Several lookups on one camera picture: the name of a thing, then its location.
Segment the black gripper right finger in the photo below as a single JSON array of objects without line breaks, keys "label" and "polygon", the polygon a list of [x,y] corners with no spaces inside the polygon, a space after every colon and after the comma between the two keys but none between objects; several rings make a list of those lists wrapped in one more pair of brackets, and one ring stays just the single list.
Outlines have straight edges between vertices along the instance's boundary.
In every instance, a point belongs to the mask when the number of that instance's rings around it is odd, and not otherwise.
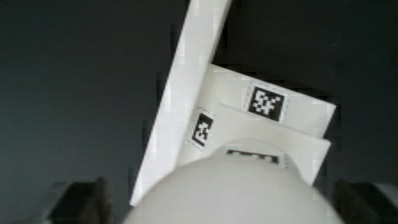
[{"label": "black gripper right finger", "polygon": [[344,224],[398,224],[398,185],[336,182],[332,204]]}]

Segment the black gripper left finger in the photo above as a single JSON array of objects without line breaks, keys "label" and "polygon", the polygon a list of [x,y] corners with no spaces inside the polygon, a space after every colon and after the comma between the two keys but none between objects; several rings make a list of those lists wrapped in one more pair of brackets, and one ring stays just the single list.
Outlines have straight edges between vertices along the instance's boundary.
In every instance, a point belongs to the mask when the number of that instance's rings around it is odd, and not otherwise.
[{"label": "black gripper left finger", "polygon": [[57,183],[33,215],[33,224],[113,224],[106,181]]}]

